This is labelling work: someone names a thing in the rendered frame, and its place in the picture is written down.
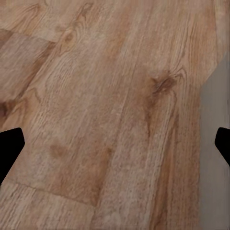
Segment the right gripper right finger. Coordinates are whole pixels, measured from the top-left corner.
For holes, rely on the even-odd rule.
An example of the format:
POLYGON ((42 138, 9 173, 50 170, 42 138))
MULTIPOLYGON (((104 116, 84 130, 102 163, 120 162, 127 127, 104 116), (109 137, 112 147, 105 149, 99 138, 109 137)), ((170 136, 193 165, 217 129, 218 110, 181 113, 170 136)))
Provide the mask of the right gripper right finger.
POLYGON ((215 145, 230 166, 230 129, 218 128, 215 145))

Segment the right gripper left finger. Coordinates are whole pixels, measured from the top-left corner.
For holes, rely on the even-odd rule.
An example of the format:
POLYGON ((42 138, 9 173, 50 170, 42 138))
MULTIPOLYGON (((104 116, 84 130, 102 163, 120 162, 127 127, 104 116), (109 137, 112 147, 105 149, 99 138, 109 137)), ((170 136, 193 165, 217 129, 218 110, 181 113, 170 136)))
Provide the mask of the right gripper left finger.
POLYGON ((0 185, 25 145, 20 127, 0 133, 0 185))

